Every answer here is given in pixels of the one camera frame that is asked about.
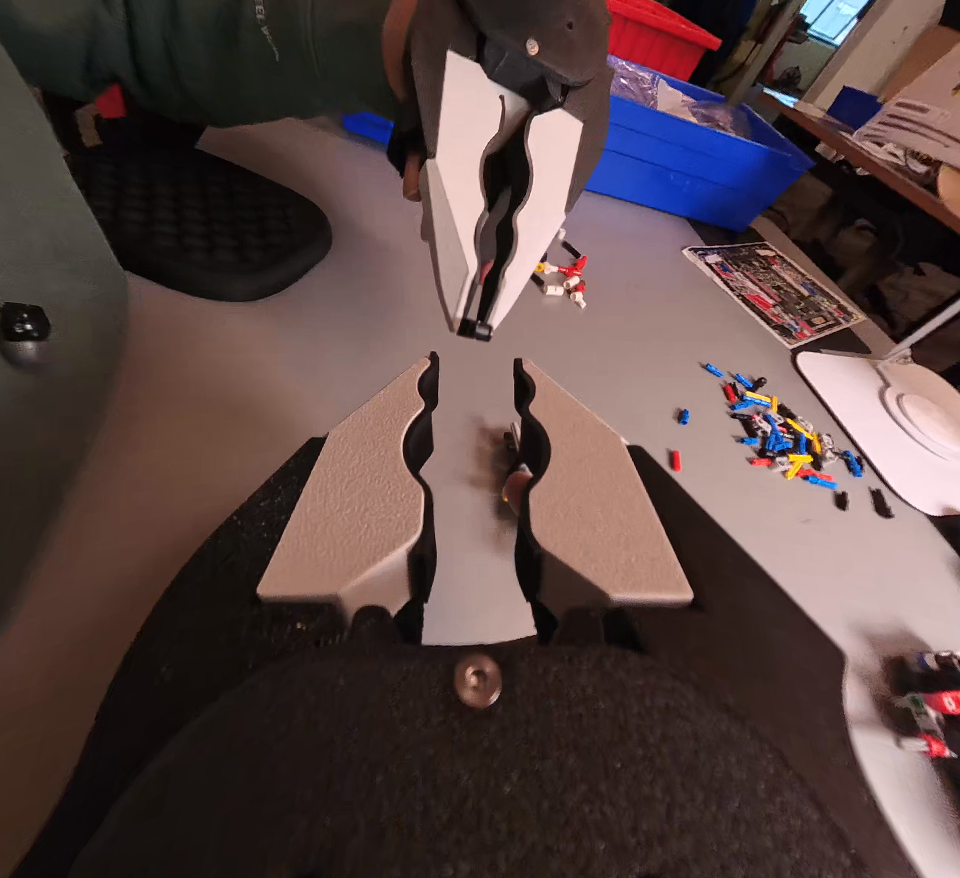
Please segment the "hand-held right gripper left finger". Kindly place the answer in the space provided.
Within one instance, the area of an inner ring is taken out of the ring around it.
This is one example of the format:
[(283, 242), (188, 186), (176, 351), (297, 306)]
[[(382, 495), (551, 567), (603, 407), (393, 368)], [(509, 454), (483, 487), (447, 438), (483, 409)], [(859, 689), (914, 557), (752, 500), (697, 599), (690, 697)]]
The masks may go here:
[(415, 361), (325, 436), (256, 587), (265, 603), (423, 616), (436, 574), (433, 445), (439, 357)]

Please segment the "person's green sweater torso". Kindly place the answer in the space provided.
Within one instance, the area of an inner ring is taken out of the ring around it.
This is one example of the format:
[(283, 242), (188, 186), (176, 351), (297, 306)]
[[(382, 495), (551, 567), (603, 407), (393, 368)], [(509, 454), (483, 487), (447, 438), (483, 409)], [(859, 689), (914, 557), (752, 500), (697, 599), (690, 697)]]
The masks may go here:
[(101, 427), (129, 309), (124, 271), (5, 49), (1, 73), (2, 306), (41, 308), (50, 326), (43, 340), (2, 337), (6, 630)]

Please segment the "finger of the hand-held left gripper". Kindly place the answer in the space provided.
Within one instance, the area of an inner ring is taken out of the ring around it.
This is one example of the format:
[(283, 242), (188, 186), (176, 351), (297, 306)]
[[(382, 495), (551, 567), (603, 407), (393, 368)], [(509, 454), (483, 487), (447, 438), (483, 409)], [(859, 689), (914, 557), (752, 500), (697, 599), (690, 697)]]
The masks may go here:
[(501, 92), (473, 60), (449, 50), (444, 59), (434, 155), (421, 186), (434, 277), (450, 332), (459, 332), (478, 274), (477, 228), (486, 212), (483, 166), (501, 131)]
[(481, 247), (493, 252), (493, 261), (475, 316), (489, 323), (493, 333), (566, 220), (582, 129), (582, 122), (562, 109), (536, 114), (510, 136), (500, 154), (505, 188), (482, 232)]

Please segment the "white printed cardboard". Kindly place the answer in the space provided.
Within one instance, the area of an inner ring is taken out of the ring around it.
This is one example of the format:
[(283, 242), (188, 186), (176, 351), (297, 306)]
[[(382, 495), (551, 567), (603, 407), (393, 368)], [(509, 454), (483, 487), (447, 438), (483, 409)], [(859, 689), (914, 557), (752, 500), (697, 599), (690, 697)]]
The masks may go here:
[(853, 136), (859, 143), (893, 143), (959, 166), (959, 32), (925, 31), (887, 81), (880, 110)]

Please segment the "large blue plastic bin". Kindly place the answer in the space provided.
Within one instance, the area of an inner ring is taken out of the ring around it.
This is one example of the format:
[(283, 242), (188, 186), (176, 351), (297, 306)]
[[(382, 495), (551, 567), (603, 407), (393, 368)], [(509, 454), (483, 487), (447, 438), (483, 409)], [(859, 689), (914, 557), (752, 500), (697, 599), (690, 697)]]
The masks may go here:
[(610, 96), (603, 154), (588, 191), (741, 233), (813, 166), (745, 105), (744, 140)]

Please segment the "black clip-on microphone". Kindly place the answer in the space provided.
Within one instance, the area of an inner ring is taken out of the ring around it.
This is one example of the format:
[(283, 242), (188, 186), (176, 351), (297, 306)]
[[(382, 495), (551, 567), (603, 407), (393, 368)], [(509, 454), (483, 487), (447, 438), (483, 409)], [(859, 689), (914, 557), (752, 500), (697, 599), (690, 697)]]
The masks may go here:
[(1, 356), (20, 370), (42, 368), (50, 356), (52, 326), (42, 306), (12, 301), (1, 305)]

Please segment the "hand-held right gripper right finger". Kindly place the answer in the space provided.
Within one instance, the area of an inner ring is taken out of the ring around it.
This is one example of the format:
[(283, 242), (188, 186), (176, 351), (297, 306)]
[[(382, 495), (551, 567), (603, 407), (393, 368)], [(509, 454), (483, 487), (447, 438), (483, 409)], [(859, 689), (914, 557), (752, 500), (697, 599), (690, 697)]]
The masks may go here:
[(688, 607), (694, 592), (626, 440), (532, 361), (513, 362), (521, 491), (515, 558), (524, 593), (571, 612)]

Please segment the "pile of small lego pins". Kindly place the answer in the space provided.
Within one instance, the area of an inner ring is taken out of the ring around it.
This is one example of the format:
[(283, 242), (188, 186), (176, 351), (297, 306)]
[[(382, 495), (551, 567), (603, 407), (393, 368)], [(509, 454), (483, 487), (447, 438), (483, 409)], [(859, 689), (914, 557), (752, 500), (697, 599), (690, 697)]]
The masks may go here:
[(829, 431), (794, 410), (766, 377), (725, 371), (712, 362), (700, 368), (719, 381), (726, 415), (739, 428), (734, 439), (756, 471), (821, 488), (841, 500), (849, 495), (843, 476), (867, 476), (859, 452), (842, 447)]

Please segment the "cluster of red white lego pieces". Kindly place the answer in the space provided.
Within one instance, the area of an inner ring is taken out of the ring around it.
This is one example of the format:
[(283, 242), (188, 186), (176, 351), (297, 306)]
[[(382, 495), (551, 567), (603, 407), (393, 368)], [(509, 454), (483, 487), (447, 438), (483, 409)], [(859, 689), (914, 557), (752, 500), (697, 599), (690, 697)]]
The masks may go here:
[(531, 282), (542, 295), (550, 298), (567, 298), (577, 308), (585, 310), (587, 285), (584, 273), (589, 258), (568, 242), (565, 228), (558, 229), (556, 239), (559, 247), (568, 254), (570, 261), (567, 264), (557, 265), (543, 255), (535, 266)]

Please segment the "lego instruction booklet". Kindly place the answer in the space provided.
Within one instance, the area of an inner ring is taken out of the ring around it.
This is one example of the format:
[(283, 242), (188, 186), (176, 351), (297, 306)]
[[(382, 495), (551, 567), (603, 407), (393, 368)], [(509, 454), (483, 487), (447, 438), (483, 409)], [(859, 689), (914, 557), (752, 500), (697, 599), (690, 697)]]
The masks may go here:
[(768, 242), (690, 246), (682, 254), (788, 349), (866, 320)]

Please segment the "small blue plastic bin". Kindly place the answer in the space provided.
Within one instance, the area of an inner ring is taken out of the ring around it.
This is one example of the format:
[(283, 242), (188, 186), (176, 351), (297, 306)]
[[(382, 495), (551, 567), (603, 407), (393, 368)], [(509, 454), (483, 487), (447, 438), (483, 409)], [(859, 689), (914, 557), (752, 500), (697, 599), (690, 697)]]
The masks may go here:
[(372, 141), (385, 147), (392, 136), (394, 123), (390, 119), (363, 112), (343, 115), (342, 128), (354, 137)]

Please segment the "red plastic bin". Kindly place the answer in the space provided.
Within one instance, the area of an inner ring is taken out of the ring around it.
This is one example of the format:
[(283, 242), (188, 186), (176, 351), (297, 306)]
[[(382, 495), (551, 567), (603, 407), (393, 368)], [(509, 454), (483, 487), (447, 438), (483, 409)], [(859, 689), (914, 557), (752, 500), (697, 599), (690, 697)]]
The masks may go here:
[(605, 0), (608, 55), (688, 81), (722, 40), (655, 0)]

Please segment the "small blue box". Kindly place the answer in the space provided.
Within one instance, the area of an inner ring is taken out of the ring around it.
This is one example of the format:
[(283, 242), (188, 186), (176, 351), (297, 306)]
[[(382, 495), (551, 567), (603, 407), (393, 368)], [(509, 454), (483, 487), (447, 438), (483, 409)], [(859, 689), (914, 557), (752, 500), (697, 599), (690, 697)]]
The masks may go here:
[(883, 102), (874, 94), (844, 86), (826, 109), (826, 116), (851, 131), (856, 131), (874, 118)]

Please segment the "lego car chassis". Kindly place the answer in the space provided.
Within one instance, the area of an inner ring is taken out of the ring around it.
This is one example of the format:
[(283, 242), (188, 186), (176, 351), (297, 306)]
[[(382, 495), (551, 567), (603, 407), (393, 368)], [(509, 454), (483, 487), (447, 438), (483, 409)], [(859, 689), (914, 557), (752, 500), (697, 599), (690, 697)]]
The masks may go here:
[(933, 762), (959, 759), (959, 651), (913, 651), (890, 658), (893, 704), (909, 726), (897, 746)]

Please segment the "person's left forearm green sleeve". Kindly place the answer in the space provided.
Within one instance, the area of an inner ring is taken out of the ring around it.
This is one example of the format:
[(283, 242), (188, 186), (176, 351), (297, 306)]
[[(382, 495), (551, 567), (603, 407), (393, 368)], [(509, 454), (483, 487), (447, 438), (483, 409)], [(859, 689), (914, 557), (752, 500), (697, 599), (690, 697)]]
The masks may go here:
[(391, 0), (1, 0), (21, 76), (87, 103), (118, 84), (179, 122), (234, 127), (390, 115)]

